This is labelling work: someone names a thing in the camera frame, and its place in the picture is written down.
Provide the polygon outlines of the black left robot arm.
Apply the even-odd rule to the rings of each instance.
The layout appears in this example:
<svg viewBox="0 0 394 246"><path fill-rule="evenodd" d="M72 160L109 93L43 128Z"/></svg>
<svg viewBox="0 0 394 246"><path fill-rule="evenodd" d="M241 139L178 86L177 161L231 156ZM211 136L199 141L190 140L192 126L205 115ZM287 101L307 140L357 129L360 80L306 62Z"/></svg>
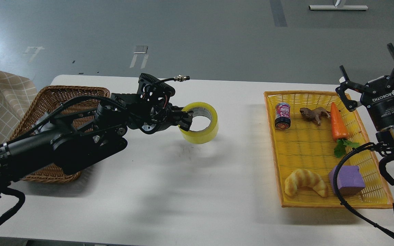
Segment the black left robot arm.
<svg viewBox="0 0 394 246"><path fill-rule="evenodd" d="M30 130L14 140L0 144L0 198L18 198L0 216L0 226L15 215L25 202L25 194L10 188L50 164L66 175L75 174L127 147L128 129L151 135L178 126L189 131L193 111L174 106L175 89L169 81L187 81L189 76L158 79L142 73L135 94L111 96L81 95L45 113Z"/></svg>

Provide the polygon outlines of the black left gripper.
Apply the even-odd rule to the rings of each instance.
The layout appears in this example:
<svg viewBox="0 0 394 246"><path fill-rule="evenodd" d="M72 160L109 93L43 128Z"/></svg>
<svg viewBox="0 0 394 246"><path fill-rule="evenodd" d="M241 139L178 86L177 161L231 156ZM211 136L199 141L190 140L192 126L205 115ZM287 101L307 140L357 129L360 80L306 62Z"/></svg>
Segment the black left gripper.
<svg viewBox="0 0 394 246"><path fill-rule="evenodd" d="M182 131L188 132L194 115L193 110L183 111L171 103L163 108L149 102L140 105L140 113L139 129L146 134L164 131L171 126L178 126Z"/></svg>

